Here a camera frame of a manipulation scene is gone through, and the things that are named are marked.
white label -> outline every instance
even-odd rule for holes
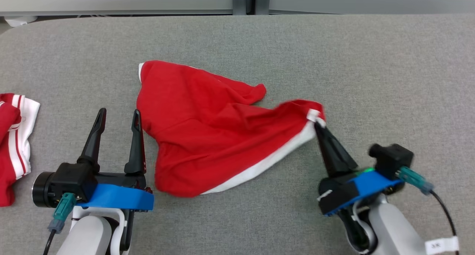
[[[446,251],[458,250],[458,238],[453,236],[451,238],[439,238],[431,241],[426,241],[427,255],[434,255],[444,253]]]

gray fabric surface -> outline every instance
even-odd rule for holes
[[[412,150],[414,169],[452,213],[461,254],[475,254],[474,27],[474,15],[305,15],[83,18],[8,30],[0,36],[0,92],[25,94],[41,108],[32,172],[15,184],[15,204],[0,208],[0,253],[42,252],[53,210],[34,206],[31,186],[40,172],[77,159],[100,107],[108,112],[102,171],[122,171],[137,66],[161,59],[263,83],[263,107],[323,103],[329,128],[361,166],[373,165],[374,142]],[[153,185],[158,147],[147,136],[145,148]],[[313,140],[226,192],[180,199],[154,191],[154,211],[135,216],[131,254],[351,254],[339,219],[319,212],[323,177]],[[450,236],[432,197],[407,187],[390,202],[422,238]]]

red and white striped cloth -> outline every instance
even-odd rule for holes
[[[0,206],[13,204],[12,184],[31,172],[28,137],[38,110],[24,95],[0,94]]]

black cable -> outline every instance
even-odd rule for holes
[[[444,202],[442,202],[442,199],[439,197],[439,195],[434,192],[433,190],[430,191],[430,193],[437,199],[437,201],[439,202],[440,206],[442,207],[442,209],[444,210],[444,213],[446,214],[447,216],[447,220],[448,220],[448,223],[450,224],[450,229],[452,230],[452,234],[453,236],[457,236],[457,231],[455,230],[455,226],[453,224],[453,221],[452,221],[452,218],[450,217],[450,214],[447,210],[447,207],[445,206]]]
[[[49,246],[51,246],[51,241],[53,241],[53,238],[54,238],[55,234],[56,234],[56,230],[55,229],[51,230],[51,233],[49,234],[48,241],[46,242],[46,247],[45,247],[45,251],[43,252],[43,255],[48,254]]]

red garment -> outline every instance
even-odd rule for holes
[[[0,94],[0,206],[15,200],[12,184],[30,173],[28,137],[39,103],[12,93]]]
[[[295,100],[251,106],[266,94],[202,69],[161,61],[140,65],[144,130],[159,145],[155,184],[175,196],[219,192],[250,180],[315,136],[322,105]]]

